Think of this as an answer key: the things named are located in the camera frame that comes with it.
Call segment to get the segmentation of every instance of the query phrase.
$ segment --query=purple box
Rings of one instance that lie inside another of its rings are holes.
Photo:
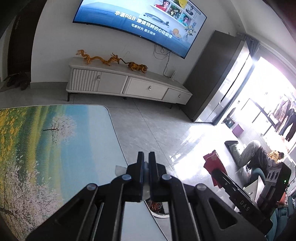
[[[243,132],[244,132],[244,129],[241,128],[241,126],[239,124],[237,124],[236,127],[234,127],[233,130],[232,130],[232,133],[236,137],[239,137]]]

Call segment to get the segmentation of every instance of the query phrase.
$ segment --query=dragon figurine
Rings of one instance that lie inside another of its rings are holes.
[[[103,58],[99,57],[99,56],[95,56],[95,57],[90,57],[87,53],[85,53],[85,51],[83,49],[81,50],[77,50],[76,55],[81,55],[82,57],[84,57],[84,60],[87,62],[87,64],[90,64],[94,59],[99,59],[103,64],[111,66],[110,63],[112,62],[117,62],[119,64],[120,60],[128,65],[128,68],[132,71],[142,71],[144,74],[147,72],[147,66],[144,64],[136,64],[135,62],[128,62],[126,63],[122,58],[119,58],[118,55],[115,55],[112,53],[111,57],[109,58],[109,60],[104,60]]]

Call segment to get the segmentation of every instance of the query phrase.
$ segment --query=cabinet drawer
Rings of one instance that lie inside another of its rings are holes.
[[[186,104],[189,101],[190,97],[191,95],[189,94],[169,88],[165,96],[163,97],[163,101],[178,104]]]
[[[127,76],[120,74],[102,72],[101,77],[98,79],[98,92],[120,94],[122,93],[127,78]]]
[[[71,90],[97,91],[101,74],[100,71],[73,69]]]
[[[162,99],[167,89],[162,85],[131,78],[126,94]]]

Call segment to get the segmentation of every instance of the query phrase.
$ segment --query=wall-mounted tv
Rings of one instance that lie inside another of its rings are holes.
[[[188,0],[83,0],[73,22],[135,34],[185,58],[206,18]]]

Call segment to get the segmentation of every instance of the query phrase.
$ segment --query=tv stand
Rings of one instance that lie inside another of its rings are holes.
[[[186,104],[192,94],[179,82],[152,72],[131,71],[124,64],[107,66],[99,60],[87,65],[83,58],[72,58],[68,101],[74,93],[92,93]]]

